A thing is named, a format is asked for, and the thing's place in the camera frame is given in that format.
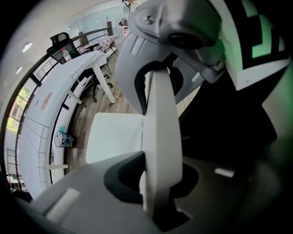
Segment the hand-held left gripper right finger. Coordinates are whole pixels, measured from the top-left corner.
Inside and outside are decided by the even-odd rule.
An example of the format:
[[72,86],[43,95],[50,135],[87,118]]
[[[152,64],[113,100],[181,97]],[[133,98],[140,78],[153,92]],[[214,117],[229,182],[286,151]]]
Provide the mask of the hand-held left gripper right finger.
[[279,174],[264,162],[245,169],[189,157],[183,163],[172,234],[240,233],[257,225],[282,190]]

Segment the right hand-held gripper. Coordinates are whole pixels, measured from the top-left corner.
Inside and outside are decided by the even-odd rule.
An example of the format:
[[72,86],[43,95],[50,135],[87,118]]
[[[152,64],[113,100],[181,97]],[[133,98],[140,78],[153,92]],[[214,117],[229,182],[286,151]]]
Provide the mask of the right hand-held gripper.
[[236,90],[290,64],[279,31],[251,0],[148,0],[130,17],[130,31],[173,48],[170,79],[176,103],[225,69]]

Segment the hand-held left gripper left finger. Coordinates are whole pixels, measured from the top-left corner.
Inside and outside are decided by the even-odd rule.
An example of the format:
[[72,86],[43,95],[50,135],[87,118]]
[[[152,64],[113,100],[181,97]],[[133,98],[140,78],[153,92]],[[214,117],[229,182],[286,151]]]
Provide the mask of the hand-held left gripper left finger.
[[135,177],[143,152],[115,156],[71,172],[31,204],[31,219],[46,234],[156,234],[141,195],[118,177],[122,166]]

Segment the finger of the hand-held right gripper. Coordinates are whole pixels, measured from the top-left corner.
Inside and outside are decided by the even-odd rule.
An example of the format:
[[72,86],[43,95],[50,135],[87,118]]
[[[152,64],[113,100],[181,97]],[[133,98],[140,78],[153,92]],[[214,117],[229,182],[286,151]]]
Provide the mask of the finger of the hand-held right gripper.
[[146,73],[167,68],[167,57],[176,53],[171,45],[129,34],[116,63],[115,76],[130,105],[141,115],[147,113],[143,79]]

